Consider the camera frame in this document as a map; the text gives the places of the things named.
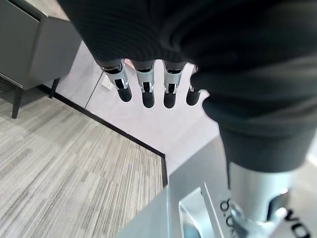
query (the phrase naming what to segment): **black sleeve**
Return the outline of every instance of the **black sleeve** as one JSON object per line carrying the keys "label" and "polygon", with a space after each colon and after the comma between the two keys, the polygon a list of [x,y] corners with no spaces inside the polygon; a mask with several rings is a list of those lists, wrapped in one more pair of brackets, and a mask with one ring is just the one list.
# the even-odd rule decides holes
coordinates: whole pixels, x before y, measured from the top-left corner
{"label": "black sleeve", "polygon": [[227,159],[300,166],[317,123],[315,0],[58,0],[97,63],[187,60]]}

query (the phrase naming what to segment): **white wall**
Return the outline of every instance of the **white wall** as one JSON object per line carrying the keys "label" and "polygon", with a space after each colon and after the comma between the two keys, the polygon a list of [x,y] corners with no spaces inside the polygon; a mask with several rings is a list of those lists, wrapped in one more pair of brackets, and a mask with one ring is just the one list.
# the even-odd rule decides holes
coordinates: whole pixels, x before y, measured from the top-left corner
{"label": "white wall", "polygon": [[147,109],[143,106],[135,70],[127,66],[132,91],[131,101],[121,101],[115,88],[109,91],[100,81],[86,109],[159,151],[167,153],[187,130],[204,116],[201,104],[202,99],[208,95],[206,92],[202,93],[196,106],[190,107],[186,104],[192,68],[191,64],[184,68],[176,104],[172,109],[165,108],[163,104],[163,63],[160,60],[155,64],[155,105],[152,108]]}
{"label": "white wall", "polygon": [[81,43],[70,73],[61,78],[56,92],[85,107],[102,71],[88,48]]}

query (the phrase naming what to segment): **cabinet leg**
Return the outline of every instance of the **cabinet leg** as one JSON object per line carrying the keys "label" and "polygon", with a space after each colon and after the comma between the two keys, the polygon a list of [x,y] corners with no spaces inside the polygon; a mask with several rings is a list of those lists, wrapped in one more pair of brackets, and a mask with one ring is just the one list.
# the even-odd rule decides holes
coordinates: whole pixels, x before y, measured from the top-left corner
{"label": "cabinet leg", "polygon": [[15,88],[15,95],[14,95],[14,102],[13,102],[13,110],[12,110],[12,118],[17,118],[18,112],[20,109],[20,104],[22,100],[22,95],[23,95],[23,89],[16,87]]}
{"label": "cabinet leg", "polygon": [[54,80],[53,85],[52,85],[52,89],[51,89],[51,92],[50,92],[50,95],[49,95],[49,98],[53,98],[54,93],[56,91],[56,88],[58,86],[59,80],[60,80],[60,78],[57,78],[57,79]]}

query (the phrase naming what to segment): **black fingertip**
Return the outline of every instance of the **black fingertip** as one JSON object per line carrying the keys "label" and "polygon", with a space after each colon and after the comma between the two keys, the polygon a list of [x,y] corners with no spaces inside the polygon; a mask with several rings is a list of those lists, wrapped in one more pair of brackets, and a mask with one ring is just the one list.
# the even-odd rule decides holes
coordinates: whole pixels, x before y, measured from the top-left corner
{"label": "black fingertip", "polygon": [[129,102],[132,98],[130,86],[128,86],[126,89],[119,89],[118,94],[121,100],[124,102]]}
{"label": "black fingertip", "polygon": [[186,102],[189,106],[196,105],[198,103],[200,97],[200,92],[195,90],[194,92],[190,91],[188,89],[187,96],[186,96]]}
{"label": "black fingertip", "polygon": [[146,108],[151,108],[154,105],[154,93],[150,93],[150,92],[145,92],[142,93],[142,101],[143,101],[143,105]]}
{"label": "black fingertip", "polygon": [[174,107],[175,102],[176,102],[176,94],[173,94],[173,93],[164,94],[164,106],[166,108]]}

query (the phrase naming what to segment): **electrical outlet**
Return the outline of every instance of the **electrical outlet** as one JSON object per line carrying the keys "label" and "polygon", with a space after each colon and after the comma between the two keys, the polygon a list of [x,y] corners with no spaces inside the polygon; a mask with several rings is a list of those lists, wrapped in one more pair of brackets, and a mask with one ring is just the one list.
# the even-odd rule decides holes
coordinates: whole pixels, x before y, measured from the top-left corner
{"label": "electrical outlet", "polygon": [[101,85],[103,87],[105,87],[106,89],[108,89],[108,90],[111,90],[113,88],[113,86],[114,86],[105,73],[103,73],[103,75],[102,75],[102,83],[101,83]]}

